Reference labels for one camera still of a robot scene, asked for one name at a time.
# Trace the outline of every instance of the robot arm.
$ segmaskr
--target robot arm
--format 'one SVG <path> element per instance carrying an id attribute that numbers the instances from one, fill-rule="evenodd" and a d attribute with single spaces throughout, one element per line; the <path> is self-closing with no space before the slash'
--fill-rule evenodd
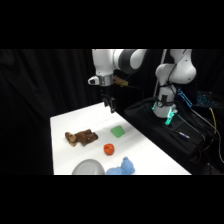
<path id="1" fill-rule="evenodd" d="M 114 71 L 131 75 L 141 67 L 148 49 L 93 49 L 93 61 L 96 76 L 89 79 L 90 85 L 99 85 L 105 106 L 110 106 L 111 112 L 116 110 L 116 100 L 113 98 Z"/>
<path id="2" fill-rule="evenodd" d="M 110 105 L 111 112 L 116 109 L 113 98 L 114 70 L 126 74 L 134 74 L 141 67 L 148 49 L 93 49 L 93 60 L 96 76 L 89 80 L 90 85 L 99 85 L 105 106 Z M 175 64 L 162 64 L 156 71 L 160 91 L 157 102 L 153 107 L 159 118 L 169 121 L 177 112 L 174 104 L 176 89 L 172 83 L 188 84 L 194 80 L 196 69 L 191 61 L 192 49 L 171 49 Z"/>

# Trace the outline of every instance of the teddy bear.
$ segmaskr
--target teddy bear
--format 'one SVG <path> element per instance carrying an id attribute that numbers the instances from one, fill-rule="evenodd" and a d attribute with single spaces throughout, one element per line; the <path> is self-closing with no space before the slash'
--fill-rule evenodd
<path id="1" fill-rule="evenodd" d="M 86 131 L 81 131 L 74 135 L 70 132 L 66 132 L 65 137 L 72 146 L 76 146 L 77 142 L 80 142 L 83 146 L 85 146 L 98 139 L 96 133 L 92 133 L 90 129 Z"/>

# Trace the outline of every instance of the orange toy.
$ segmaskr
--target orange toy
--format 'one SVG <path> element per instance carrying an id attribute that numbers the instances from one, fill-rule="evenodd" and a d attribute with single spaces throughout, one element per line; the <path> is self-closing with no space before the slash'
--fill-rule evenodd
<path id="1" fill-rule="evenodd" d="M 111 156 L 114 154 L 114 146 L 112 144 L 107 144 L 104 146 L 104 152 L 108 155 Z"/>

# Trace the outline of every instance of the black curtain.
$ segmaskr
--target black curtain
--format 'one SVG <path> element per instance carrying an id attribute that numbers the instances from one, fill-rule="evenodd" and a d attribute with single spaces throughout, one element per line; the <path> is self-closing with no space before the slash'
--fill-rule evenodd
<path id="1" fill-rule="evenodd" d="M 53 174 L 50 117 L 100 102 L 91 50 L 0 50 L 0 172 Z"/>
<path id="2" fill-rule="evenodd" d="M 153 95 L 162 49 L 153 49 L 130 85 Z M 168 55 L 166 62 L 173 59 Z M 198 88 L 224 96 L 224 50 L 195 49 Z M 127 77 L 116 71 L 121 78 Z M 91 49 L 0 50 L 0 172 L 53 174 L 50 117 L 101 102 Z M 120 111 L 142 98 L 141 91 L 115 88 Z"/>

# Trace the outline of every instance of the green cube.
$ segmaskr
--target green cube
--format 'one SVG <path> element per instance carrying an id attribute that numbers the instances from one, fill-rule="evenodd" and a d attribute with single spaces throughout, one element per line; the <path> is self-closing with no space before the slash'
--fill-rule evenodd
<path id="1" fill-rule="evenodd" d="M 124 129 L 121 126 L 115 127 L 111 129 L 111 132 L 115 135 L 115 137 L 120 138 L 122 135 L 125 134 Z"/>

